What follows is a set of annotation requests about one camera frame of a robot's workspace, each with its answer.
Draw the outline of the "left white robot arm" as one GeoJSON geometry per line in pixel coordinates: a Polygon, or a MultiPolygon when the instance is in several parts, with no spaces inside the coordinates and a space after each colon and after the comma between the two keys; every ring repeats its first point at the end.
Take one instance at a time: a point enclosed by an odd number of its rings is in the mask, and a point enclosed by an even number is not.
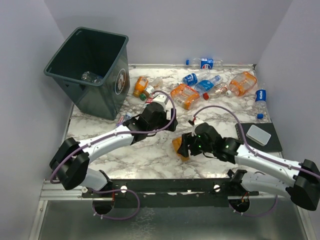
{"type": "Polygon", "coordinates": [[[111,190],[109,177],[101,170],[89,168],[89,164],[116,149],[131,146],[161,131],[174,132],[177,128],[176,109],[167,110],[153,102],[143,112],[134,116],[110,132],[87,140],[70,137],[62,142],[49,163],[52,184],[62,184],[65,190],[78,186],[91,188],[97,196],[106,197],[111,190]]]}

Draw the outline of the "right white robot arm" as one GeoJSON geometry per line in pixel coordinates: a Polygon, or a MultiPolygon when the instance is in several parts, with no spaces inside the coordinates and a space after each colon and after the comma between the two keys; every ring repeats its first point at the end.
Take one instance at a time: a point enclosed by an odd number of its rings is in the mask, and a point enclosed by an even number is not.
{"type": "Polygon", "coordinates": [[[320,171],[313,161],[297,162],[252,149],[235,138],[222,137],[207,123],[196,124],[191,132],[184,133],[176,152],[185,158],[212,154],[222,162],[263,173],[258,176],[246,172],[231,181],[229,189],[236,196],[244,192],[270,193],[290,198],[294,204],[309,211],[315,211],[320,202],[320,171]]]}

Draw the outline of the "small orange juice bottle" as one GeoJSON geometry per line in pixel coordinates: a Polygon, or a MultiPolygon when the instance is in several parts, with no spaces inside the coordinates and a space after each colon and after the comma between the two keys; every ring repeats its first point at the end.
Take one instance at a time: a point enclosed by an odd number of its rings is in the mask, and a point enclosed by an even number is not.
{"type": "Polygon", "coordinates": [[[180,160],[182,162],[186,162],[188,161],[190,158],[189,157],[184,157],[182,156],[181,154],[178,153],[178,149],[180,148],[182,144],[182,137],[179,136],[179,137],[176,137],[172,140],[172,145],[173,145],[173,148],[174,148],[174,151],[176,153],[176,155],[180,158],[180,160]]]}

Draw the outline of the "red label water bottle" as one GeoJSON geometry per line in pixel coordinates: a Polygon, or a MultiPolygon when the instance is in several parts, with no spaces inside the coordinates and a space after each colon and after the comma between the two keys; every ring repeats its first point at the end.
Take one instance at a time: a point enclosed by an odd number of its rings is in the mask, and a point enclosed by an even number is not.
{"type": "Polygon", "coordinates": [[[149,105],[153,101],[152,97],[148,97],[146,102],[144,103],[143,107],[145,108],[147,105],[149,105]]]}

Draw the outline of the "crushed clear bottle white cap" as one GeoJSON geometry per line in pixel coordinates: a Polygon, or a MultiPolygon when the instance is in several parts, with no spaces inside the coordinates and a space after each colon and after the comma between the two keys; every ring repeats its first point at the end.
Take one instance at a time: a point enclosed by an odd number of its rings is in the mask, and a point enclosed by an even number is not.
{"type": "Polygon", "coordinates": [[[87,83],[99,84],[103,80],[103,77],[91,71],[86,71],[82,74],[81,80],[87,83]]]}

